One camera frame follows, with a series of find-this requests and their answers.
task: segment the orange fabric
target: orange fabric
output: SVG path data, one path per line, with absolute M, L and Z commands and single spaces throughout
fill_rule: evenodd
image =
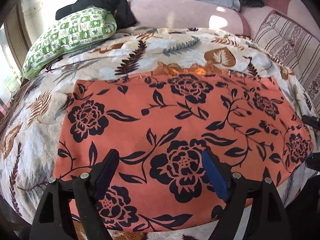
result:
M 228 75 L 78 80 L 54 176 L 69 180 L 103 160 L 120 163 L 97 210 L 106 227 L 166 231 L 215 220 L 225 204 L 201 163 L 209 146 L 247 179 L 286 180 L 312 152 L 310 135 L 274 78 Z M 74 217 L 75 203 L 70 203 Z

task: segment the black jacket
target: black jacket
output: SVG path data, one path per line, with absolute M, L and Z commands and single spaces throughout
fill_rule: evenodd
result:
M 113 15 L 116 11 L 115 20 L 118 30 L 134 26 L 137 23 L 127 0 L 78 0 L 74 4 L 70 4 L 59 9 L 56 12 L 56 20 L 60 20 L 67 15 L 84 10 L 88 6 L 92 5 L 106 9 Z

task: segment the gray fern leaf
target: gray fern leaf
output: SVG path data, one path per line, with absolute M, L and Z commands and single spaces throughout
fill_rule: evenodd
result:
M 195 45 L 200 39 L 195 36 L 191 36 L 192 40 L 187 41 L 186 43 L 180 43 L 176 46 L 173 46 L 169 49 L 164 49 L 162 53 L 168 57 L 170 57 L 171 54 L 181 54 L 181 51 L 190 51 L 191 47 Z

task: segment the blue gripper pad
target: blue gripper pad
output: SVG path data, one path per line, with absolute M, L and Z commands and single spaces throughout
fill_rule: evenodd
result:
M 207 173 L 207 176 L 211 182 L 211 185 L 217 194 L 218 198 L 222 199 L 225 203 L 228 202 L 230 196 L 228 193 L 228 185 L 213 163 L 207 151 L 202 152 L 202 166 Z

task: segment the window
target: window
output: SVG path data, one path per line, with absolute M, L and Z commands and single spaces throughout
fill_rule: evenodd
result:
M 10 51 L 4 25 L 0 27 L 0 72 L 0 112 L 5 114 L 20 88 L 22 75 Z

